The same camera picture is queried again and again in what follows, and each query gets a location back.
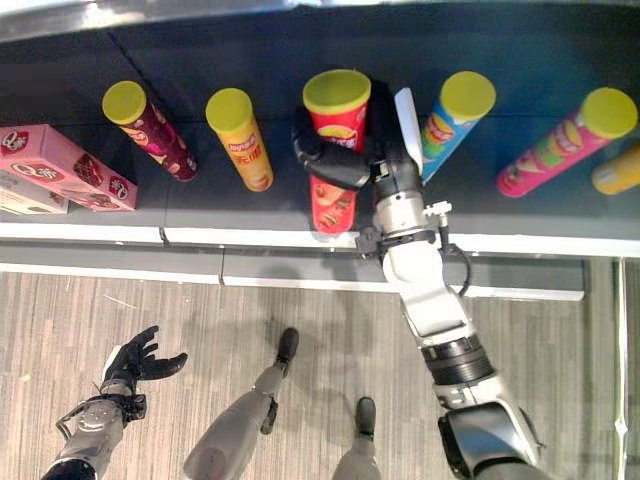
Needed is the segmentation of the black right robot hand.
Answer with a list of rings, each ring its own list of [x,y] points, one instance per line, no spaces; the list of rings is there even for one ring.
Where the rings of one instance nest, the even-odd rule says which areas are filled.
[[[296,109],[291,141],[307,173],[342,189],[359,191],[374,185],[378,196],[422,190],[423,149],[412,91],[392,93],[381,81],[372,83],[367,113],[370,145],[357,153],[321,138],[310,113]]]

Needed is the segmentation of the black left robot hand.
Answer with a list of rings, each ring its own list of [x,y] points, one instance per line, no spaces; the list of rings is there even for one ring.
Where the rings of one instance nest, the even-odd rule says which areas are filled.
[[[126,395],[133,395],[139,381],[155,381],[177,374],[188,360],[187,353],[171,358],[157,358],[154,342],[158,325],[153,325],[135,335],[123,345],[116,345],[103,369],[100,391],[123,386]]]

